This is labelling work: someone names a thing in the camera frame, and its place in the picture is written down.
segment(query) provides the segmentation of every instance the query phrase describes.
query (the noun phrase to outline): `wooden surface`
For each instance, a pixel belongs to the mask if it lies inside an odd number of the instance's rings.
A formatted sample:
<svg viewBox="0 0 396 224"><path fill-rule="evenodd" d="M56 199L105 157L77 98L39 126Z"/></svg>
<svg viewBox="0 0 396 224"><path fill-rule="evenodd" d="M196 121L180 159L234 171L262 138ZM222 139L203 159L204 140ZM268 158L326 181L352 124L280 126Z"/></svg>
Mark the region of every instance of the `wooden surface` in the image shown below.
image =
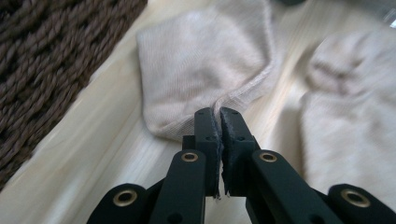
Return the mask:
<svg viewBox="0 0 396 224"><path fill-rule="evenodd" d="M152 136L142 120L135 33L209 0L153 0L95 72L64 119L0 194L0 222L85 223L105 193L122 183L150 187L165 177L180 143ZM276 150L300 173L299 100L312 50L333 33L390 29L359 4L274 3L278 50L284 62L276 88L243 114L262 148ZM249 223L244 199L206 199L205 223Z"/></svg>

